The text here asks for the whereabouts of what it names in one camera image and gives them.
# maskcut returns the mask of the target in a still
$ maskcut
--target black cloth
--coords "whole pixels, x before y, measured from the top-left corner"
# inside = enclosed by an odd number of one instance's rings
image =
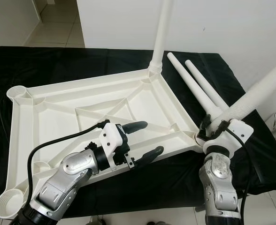
[[[199,126],[205,112],[166,54],[162,75]],[[244,94],[219,54],[174,52],[174,55],[183,65],[190,59],[228,105]],[[10,87],[33,87],[144,69],[151,56],[152,51],[145,50],[0,47],[0,194],[7,179],[12,103],[6,91]],[[251,173],[249,193],[276,189],[276,141],[256,111],[244,121],[254,128],[246,145],[259,167],[258,173],[255,170]],[[65,217],[201,205],[203,187],[198,172],[204,157],[188,151],[83,187]],[[235,153],[231,170],[234,187],[238,191],[244,189],[248,160],[243,149]]]

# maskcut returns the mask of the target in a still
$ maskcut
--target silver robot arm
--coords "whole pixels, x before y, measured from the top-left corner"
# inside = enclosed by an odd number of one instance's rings
[[[98,173],[97,160],[91,149],[72,153],[63,159],[58,171],[34,196],[30,206],[50,219],[59,221],[76,197],[77,191],[92,175]]]
[[[206,224],[240,225],[241,215],[237,193],[232,185],[230,159],[241,148],[233,132],[245,143],[253,128],[240,120],[223,122],[215,135],[203,145],[207,155],[199,177],[204,188]]]

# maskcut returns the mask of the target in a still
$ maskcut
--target robotic arm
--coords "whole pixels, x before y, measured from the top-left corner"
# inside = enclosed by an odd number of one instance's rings
[[[230,122],[223,121],[210,140],[204,142],[206,158],[199,177],[204,188],[207,225],[243,223],[238,197],[232,185],[230,159],[241,148],[235,136],[245,143],[252,133],[251,126],[233,119]]]
[[[116,166],[123,163],[127,163],[130,169],[151,163],[163,152],[162,146],[135,161],[130,157],[127,144],[126,134],[146,126],[144,121],[124,126],[110,123],[109,120],[99,123],[98,128],[103,129],[99,135],[101,146],[90,142],[82,152],[67,155],[61,161],[58,171],[47,180],[30,203],[18,212],[11,225],[55,225],[71,205],[77,191],[100,170],[116,170]]]

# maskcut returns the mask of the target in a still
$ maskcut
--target white plastic leg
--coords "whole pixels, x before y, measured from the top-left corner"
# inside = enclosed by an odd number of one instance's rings
[[[169,52],[167,54],[172,65],[176,68],[178,73],[181,75],[189,89],[192,91],[196,99],[199,101],[201,106],[204,108],[207,114],[211,115],[211,120],[214,120],[218,117],[222,110],[217,107],[212,100],[207,96],[203,89],[195,82],[187,70],[182,66],[182,64],[176,59],[173,53]]]
[[[188,67],[194,78],[197,80],[201,88],[209,96],[209,98],[214,102],[214,104],[221,110],[225,111],[229,106],[224,102],[222,97],[215,91],[215,89],[209,84],[209,82],[204,78],[200,71],[194,66],[190,60],[186,60],[185,65]]]
[[[208,127],[208,132],[215,131],[222,120],[241,120],[256,109],[268,96],[276,90],[276,67],[271,70],[261,81],[234,103],[223,114],[216,118]]]
[[[155,46],[153,49],[153,57],[149,63],[149,72],[152,74],[158,74],[162,71],[162,58],[164,53],[164,45],[169,29],[169,21],[171,17],[172,7],[174,0],[164,0],[161,8],[161,14],[159,18],[159,25],[157,30],[157,36]]]

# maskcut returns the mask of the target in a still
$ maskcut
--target black cable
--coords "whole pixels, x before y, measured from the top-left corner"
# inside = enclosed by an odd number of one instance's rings
[[[45,146],[48,146],[48,145],[51,145],[51,144],[55,144],[55,143],[58,143],[58,142],[62,142],[62,141],[65,141],[67,139],[70,139],[70,138],[74,138],[74,137],[78,137],[80,135],[83,135],[83,134],[86,134],[92,130],[94,130],[95,128],[103,128],[104,125],[108,122],[109,120],[105,120],[104,122],[101,122],[101,123],[98,123],[86,130],[83,130],[79,133],[76,133],[76,134],[72,134],[72,135],[68,135],[68,136],[65,136],[65,137],[61,137],[61,138],[58,138],[58,139],[55,139],[55,140],[52,140],[52,141],[49,141],[49,142],[46,142],[46,143],[43,143],[39,146],[37,146],[36,148],[33,149],[33,151],[31,151],[31,153],[29,154],[29,158],[27,160],[27,175],[28,175],[28,180],[29,180],[29,195],[27,197],[27,200],[26,200],[26,203],[25,203],[25,206],[28,206],[31,202],[31,197],[32,197],[32,192],[33,192],[33,179],[32,179],[32,173],[31,173],[31,161],[32,161],[32,158],[34,156],[34,154],[41,148],[45,147]]]
[[[241,223],[242,223],[242,225],[244,225],[245,201],[246,201],[247,193],[248,193],[250,185],[251,185],[251,173],[252,173],[252,169],[253,169],[253,167],[252,167],[252,161],[251,161],[251,157],[250,157],[249,151],[248,151],[246,145],[243,143],[243,141],[236,134],[234,134],[231,130],[229,130],[228,128],[226,129],[226,131],[230,135],[232,135],[241,144],[241,146],[246,151],[246,155],[247,155],[247,158],[248,158],[248,161],[249,161],[249,176],[248,176],[248,180],[247,180],[245,191],[243,193],[241,207],[240,207]]]

